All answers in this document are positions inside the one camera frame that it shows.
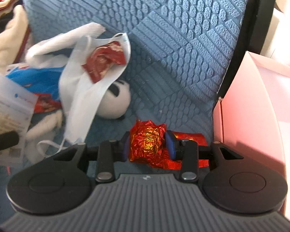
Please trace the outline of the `red foil snack wrapper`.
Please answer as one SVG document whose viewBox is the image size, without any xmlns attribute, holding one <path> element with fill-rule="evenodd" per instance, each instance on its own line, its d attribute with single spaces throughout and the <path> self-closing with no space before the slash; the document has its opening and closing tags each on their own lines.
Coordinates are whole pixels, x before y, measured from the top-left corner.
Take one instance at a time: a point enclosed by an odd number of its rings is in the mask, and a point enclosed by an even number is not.
<svg viewBox="0 0 290 232">
<path fill-rule="evenodd" d="M 166 124 L 137 120 L 130 130 L 129 160 L 156 169 L 180 170 L 182 161 L 171 159 L 174 152 L 168 151 L 165 134 Z"/>
</svg>

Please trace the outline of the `panda plush toy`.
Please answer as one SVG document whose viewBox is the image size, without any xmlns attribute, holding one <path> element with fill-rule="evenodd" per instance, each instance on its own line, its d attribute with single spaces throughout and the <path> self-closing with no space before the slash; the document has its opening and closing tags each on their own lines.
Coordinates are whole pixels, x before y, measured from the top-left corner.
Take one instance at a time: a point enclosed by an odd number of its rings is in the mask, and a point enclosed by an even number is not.
<svg viewBox="0 0 290 232">
<path fill-rule="evenodd" d="M 96 114 L 105 119 L 118 119 L 124 116 L 130 102 L 130 85 L 126 81 L 116 80 L 108 87 Z"/>
</svg>

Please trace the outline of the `white face mask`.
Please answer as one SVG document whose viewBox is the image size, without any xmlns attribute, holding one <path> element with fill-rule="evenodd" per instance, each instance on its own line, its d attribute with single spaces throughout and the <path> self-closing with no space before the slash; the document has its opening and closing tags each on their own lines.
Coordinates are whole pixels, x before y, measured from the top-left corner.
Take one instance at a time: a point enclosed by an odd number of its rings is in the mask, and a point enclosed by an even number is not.
<svg viewBox="0 0 290 232">
<path fill-rule="evenodd" d="M 50 140 L 40 141 L 37 144 L 37 150 L 42 156 L 48 157 L 42 145 L 49 145 L 61 151 L 64 149 L 65 142 L 73 145 L 85 141 L 104 94 L 108 87 L 122 75 L 127 65 L 113 66 L 97 83 L 91 81 L 82 65 L 86 63 L 87 57 L 96 47 L 112 41 L 118 41 L 121 44 L 125 58 L 129 61 L 131 45 L 126 33 L 118 33 L 110 39 L 96 39 L 86 35 L 77 41 L 59 80 L 60 99 L 66 115 L 63 140 L 61 144 Z"/>
</svg>

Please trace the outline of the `blue white plastic bag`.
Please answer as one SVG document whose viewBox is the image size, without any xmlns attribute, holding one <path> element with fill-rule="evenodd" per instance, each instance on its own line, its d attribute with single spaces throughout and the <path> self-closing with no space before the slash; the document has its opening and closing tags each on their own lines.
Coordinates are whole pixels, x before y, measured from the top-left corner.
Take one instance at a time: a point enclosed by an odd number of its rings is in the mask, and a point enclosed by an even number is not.
<svg viewBox="0 0 290 232">
<path fill-rule="evenodd" d="M 47 113 L 62 108 L 59 95 L 60 68 L 35 69 L 29 66 L 16 67 L 6 77 L 38 96 L 35 113 Z"/>
</svg>

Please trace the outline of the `white knitted cloth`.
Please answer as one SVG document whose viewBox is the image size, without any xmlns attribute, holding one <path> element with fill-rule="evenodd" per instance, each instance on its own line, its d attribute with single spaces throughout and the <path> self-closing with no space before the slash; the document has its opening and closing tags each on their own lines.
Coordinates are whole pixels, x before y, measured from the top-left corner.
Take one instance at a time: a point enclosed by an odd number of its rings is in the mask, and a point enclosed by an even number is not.
<svg viewBox="0 0 290 232">
<path fill-rule="evenodd" d="M 82 36 L 89 35 L 97 38 L 105 31 L 103 25 L 92 22 L 40 41 L 28 50 L 25 63 L 34 69 L 61 68 L 67 64 L 68 57 L 63 54 L 54 55 L 53 52 L 73 48 Z"/>
</svg>

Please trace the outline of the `white printed paper packet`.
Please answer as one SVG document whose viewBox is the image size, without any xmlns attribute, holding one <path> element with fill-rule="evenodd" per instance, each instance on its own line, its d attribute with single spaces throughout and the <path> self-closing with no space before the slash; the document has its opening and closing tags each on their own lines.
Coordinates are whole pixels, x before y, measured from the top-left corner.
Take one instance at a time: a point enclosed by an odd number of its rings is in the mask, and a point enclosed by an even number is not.
<svg viewBox="0 0 290 232">
<path fill-rule="evenodd" d="M 0 151 L 0 165 L 20 167 L 24 156 L 26 133 L 38 97 L 0 73 L 0 134 L 16 131 L 19 143 Z"/>
</svg>

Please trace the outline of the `dark red snack packet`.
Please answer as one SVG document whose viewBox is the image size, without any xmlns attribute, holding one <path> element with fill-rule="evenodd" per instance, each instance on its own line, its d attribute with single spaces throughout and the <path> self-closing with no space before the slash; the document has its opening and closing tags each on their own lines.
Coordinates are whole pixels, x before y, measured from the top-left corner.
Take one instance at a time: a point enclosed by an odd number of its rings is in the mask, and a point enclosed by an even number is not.
<svg viewBox="0 0 290 232">
<path fill-rule="evenodd" d="M 115 66 L 126 65 L 126 57 L 121 43 L 111 41 L 96 47 L 82 65 L 93 83 L 102 80 L 108 70 Z"/>
</svg>

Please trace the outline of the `cream black red blanket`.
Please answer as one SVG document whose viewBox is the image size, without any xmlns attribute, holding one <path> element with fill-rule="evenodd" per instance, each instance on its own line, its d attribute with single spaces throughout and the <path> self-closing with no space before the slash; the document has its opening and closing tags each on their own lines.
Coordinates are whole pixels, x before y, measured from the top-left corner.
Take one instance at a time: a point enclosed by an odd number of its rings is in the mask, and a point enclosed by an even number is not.
<svg viewBox="0 0 290 232">
<path fill-rule="evenodd" d="M 0 73 L 18 63 L 30 35 L 22 0 L 0 0 Z"/>
</svg>

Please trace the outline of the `blue textured sofa cushion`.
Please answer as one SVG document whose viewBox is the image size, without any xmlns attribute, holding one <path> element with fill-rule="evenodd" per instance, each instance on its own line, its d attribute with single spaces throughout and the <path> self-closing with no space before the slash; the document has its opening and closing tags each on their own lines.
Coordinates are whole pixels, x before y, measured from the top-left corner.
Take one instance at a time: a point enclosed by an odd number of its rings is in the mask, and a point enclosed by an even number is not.
<svg viewBox="0 0 290 232">
<path fill-rule="evenodd" d="M 213 140 L 213 107 L 237 46 L 248 0 L 24 0 L 35 41 L 90 21 L 104 38 L 128 34 L 123 119 L 96 117 L 86 141 L 120 138 L 136 120 Z"/>
</svg>

